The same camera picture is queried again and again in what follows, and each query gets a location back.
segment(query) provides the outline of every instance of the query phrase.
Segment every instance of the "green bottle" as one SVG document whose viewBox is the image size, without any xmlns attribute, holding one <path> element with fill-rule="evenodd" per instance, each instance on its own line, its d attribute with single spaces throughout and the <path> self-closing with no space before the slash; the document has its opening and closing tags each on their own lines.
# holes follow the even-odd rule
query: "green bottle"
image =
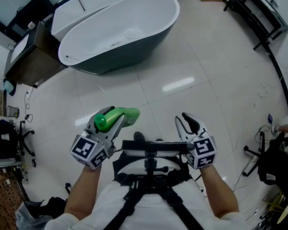
<svg viewBox="0 0 288 230">
<path fill-rule="evenodd" d="M 123 127 L 131 126 L 135 123 L 140 115 L 140 110 L 137 108 L 117 107 L 107 114 L 97 114 L 94 122 L 100 131 L 108 131 L 114 125 L 115 121 L 125 114 L 126 122 Z"/>
</svg>

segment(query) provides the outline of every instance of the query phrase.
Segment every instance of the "black harness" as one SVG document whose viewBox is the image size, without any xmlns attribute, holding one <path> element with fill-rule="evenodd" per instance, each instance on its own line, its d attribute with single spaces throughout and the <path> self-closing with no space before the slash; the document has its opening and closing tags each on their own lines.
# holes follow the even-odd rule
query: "black harness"
<svg viewBox="0 0 288 230">
<path fill-rule="evenodd" d="M 126 202 L 123 208 L 106 226 L 105 230 L 118 230 L 124 220 L 134 213 L 136 204 L 145 194 L 159 194 L 173 208 L 187 229 L 203 230 L 202 226 L 183 205 L 182 198 L 172 188 L 189 179 L 192 177 L 189 172 L 183 169 L 170 171 L 168 175 L 117 174 L 114 180 L 119 182 L 121 186 L 129 186 L 129 192 L 124 197 Z"/>
</svg>

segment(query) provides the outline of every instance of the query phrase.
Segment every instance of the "black office chair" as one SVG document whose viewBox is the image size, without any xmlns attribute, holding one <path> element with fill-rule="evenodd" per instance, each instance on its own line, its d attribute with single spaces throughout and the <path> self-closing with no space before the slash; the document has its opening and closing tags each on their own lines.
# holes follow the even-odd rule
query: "black office chair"
<svg viewBox="0 0 288 230">
<path fill-rule="evenodd" d="M 281 150 L 282 146 L 288 146 L 288 137 L 282 132 L 276 139 L 269 142 L 269 148 L 265 151 L 264 132 L 260 132 L 261 149 L 260 153 L 249 150 L 247 146 L 244 150 L 257 156 L 258 161 L 252 167 L 250 172 L 242 173 L 243 176 L 249 176 L 257 167 L 259 179 L 267 185 L 277 185 L 284 196 L 288 199 L 288 155 Z"/>
</svg>

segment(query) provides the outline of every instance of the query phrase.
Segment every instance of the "sink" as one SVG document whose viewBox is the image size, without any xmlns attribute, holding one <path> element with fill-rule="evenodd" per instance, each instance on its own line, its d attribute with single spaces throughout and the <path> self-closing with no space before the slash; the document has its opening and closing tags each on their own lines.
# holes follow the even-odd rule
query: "sink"
<svg viewBox="0 0 288 230">
<path fill-rule="evenodd" d="M 23 38 L 23 40 L 21 40 L 17 46 L 15 47 L 12 57 L 11 57 L 11 63 L 17 58 L 17 56 L 20 55 L 20 53 L 24 50 L 25 46 L 27 45 L 28 42 L 28 38 L 29 38 L 29 34 L 27 36 L 25 36 Z"/>
</svg>

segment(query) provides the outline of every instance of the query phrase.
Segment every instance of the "white bathtub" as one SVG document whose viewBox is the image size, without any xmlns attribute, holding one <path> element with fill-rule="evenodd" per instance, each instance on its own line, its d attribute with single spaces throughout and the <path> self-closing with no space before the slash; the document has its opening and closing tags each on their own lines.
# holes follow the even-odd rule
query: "white bathtub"
<svg viewBox="0 0 288 230">
<path fill-rule="evenodd" d="M 77 24 L 89 16 L 121 0 L 70 0 L 55 10 L 51 34 L 60 42 Z"/>
<path fill-rule="evenodd" d="M 59 59 L 77 70 L 104 74 L 148 58 L 180 12 L 177 0 L 122 0 L 72 28 Z"/>
</svg>

